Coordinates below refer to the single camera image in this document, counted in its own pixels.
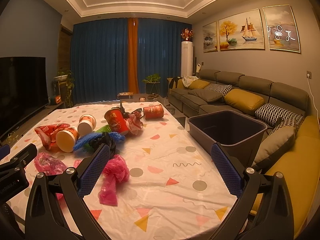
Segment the orange paper cup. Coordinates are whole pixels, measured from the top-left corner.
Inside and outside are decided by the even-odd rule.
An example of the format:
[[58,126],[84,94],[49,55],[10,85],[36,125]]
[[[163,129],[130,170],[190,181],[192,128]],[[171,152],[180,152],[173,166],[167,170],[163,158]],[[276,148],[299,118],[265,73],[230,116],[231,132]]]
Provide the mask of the orange paper cup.
[[71,126],[59,131],[56,135],[56,143],[63,152],[71,153],[77,140],[79,139],[78,130]]
[[97,122],[94,116],[90,114],[84,114],[79,119],[78,133],[81,137],[92,133],[96,128]]

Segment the white cloth on sofa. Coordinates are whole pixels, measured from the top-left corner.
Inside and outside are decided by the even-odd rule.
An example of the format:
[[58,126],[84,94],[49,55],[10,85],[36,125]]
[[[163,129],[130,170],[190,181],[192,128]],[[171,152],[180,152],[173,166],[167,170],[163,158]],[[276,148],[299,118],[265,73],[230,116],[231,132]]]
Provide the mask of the white cloth on sofa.
[[194,81],[198,80],[199,78],[196,76],[183,76],[182,83],[184,87],[188,88]]

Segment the blue curtain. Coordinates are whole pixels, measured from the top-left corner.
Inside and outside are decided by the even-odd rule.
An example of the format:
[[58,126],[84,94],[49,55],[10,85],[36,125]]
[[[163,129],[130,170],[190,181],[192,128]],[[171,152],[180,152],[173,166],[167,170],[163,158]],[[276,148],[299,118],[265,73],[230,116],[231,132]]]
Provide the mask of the blue curtain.
[[[75,103],[114,100],[128,90],[127,19],[79,23],[74,26],[71,41],[71,71],[74,76]],[[159,74],[160,94],[167,94],[167,79],[180,75],[181,32],[191,24],[138,18],[137,70],[139,93],[142,82]]]

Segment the pink plastic wrapper left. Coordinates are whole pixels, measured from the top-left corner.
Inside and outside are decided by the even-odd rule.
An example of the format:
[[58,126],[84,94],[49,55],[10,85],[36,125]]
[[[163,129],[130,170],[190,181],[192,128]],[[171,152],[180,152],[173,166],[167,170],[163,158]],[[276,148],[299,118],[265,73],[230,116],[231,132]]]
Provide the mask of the pink plastic wrapper left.
[[63,174],[67,169],[66,165],[48,153],[40,152],[34,159],[34,166],[38,172],[43,172],[47,176]]

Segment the orange paper cup front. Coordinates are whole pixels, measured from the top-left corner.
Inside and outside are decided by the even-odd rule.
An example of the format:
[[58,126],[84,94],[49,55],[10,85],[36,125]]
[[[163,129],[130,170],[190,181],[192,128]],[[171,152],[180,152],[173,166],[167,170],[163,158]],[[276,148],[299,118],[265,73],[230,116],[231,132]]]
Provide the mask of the orange paper cup front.
[[71,126],[59,131],[56,135],[56,143],[63,152],[71,153],[77,140],[79,139],[78,130]]

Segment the red can lying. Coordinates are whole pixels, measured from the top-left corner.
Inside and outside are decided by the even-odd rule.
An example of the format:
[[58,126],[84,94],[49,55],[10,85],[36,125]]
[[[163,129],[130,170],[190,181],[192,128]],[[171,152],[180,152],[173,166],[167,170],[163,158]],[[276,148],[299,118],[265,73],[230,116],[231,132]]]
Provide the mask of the red can lying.
[[164,116],[164,109],[161,104],[143,108],[143,115],[146,120],[160,119]]

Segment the blue foam net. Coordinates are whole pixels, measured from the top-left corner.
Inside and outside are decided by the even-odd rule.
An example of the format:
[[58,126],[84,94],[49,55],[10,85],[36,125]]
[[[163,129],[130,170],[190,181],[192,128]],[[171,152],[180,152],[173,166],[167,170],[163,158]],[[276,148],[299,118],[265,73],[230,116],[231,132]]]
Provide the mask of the blue foam net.
[[[116,141],[116,144],[124,142],[125,141],[125,136],[119,134],[118,132],[110,132],[113,134],[113,138]],[[93,133],[89,133],[88,135],[85,135],[83,137],[81,137],[80,139],[77,140],[75,146],[73,147],[74,151],[79,150],[80,148],[84,147],[86,144],[89,143],[89,141],[91,139],[97,138],[101,136],[101,132],[93,132]]]

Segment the mustard pillow middle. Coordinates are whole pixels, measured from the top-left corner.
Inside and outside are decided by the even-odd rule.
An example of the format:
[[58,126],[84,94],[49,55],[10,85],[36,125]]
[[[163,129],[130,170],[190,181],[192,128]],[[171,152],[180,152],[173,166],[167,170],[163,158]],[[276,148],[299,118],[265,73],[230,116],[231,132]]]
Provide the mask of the mustard pillow middle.
[[248,115],[254,115],[255,111],[265,104],[261,96],[240,89],[231,90],[225,95],[224,101],[227,105]]

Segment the wall socket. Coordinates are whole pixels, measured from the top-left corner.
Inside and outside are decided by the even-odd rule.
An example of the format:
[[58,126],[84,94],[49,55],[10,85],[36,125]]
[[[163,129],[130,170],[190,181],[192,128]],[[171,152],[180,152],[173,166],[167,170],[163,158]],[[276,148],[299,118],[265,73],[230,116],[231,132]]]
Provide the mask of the wall socket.
[[306,77],[307,77],[308,79],[311,79],[311,72],[310,72],[310,71],[307,71],[307,72],[306,72]]

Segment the tv cabinet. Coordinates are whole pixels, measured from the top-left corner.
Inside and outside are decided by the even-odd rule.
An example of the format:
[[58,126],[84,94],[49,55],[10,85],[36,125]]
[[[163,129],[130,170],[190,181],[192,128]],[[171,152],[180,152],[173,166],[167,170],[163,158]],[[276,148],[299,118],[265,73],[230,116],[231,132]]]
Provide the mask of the tv cabinet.
[[9,133],[1,137],[1,146],[8,144],[12,147],[21,137],[28,133],[37,123],[48,116],[56,109],[65,108],[65,102],[60,102],[57,105],[47,105],[40,110],[33,113],[31,116],[25,118],[16,127],[14,127]]

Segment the mustard pillow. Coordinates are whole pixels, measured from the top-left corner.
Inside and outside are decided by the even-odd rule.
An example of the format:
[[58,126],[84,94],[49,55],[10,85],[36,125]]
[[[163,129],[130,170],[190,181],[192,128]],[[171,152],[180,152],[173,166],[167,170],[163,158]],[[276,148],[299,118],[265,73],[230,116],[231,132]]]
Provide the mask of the mustard pillow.
[[231,90],[225,95],[224,101],[227,105],[248,115],[254,115],[255,111],[265,104],[261,96],[240,89]]
[[204,89],[208,85],[210,85],[210,82],[198,79],[193,81],[188,87],[188,89]]

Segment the dark grey trash bin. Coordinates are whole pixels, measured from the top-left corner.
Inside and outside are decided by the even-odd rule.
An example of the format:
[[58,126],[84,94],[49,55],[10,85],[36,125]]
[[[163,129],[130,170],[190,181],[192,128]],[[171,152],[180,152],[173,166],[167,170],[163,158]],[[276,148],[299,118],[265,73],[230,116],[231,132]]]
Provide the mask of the dark grey trash bin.
[[208,153],[220,143],[230,156],[243,166],[253,164],[267,130],[267,124],[231,110],[223,110],[189,118],[191,136]]

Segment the patterned white tablecloth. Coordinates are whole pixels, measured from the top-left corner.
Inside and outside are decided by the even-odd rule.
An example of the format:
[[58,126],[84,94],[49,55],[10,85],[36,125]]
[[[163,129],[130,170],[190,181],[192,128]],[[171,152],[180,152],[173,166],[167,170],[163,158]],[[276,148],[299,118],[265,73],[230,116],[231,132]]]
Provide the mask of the patterned white tablecloth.
[[112,239],[199,239],[221,224],[236,201],[207,152],[165,112],[117,146],[130,178],[117,206],[99,202],[103,180],[84,198]]

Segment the yellow sofa seat cushion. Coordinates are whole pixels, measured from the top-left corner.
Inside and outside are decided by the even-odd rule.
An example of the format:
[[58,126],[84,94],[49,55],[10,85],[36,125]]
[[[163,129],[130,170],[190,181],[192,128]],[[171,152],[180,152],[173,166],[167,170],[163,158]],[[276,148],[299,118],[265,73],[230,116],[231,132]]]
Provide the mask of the yellow sofa seat cushion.
[[267,172],[281,172],[289,190],[297,238],[319,207],[319,126],[307,116],[296,132],[295,143]]

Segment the orange paper cup back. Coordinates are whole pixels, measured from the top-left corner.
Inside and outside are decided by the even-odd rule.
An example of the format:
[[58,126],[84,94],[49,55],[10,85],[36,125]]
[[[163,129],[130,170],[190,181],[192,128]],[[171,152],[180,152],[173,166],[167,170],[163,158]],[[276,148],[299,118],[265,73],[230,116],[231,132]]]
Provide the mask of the orange paper cup back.
[[78,133],[81,137],[92,133],[96,128],[97,122],[94,116],[90,114],[84,114],[79,119]]

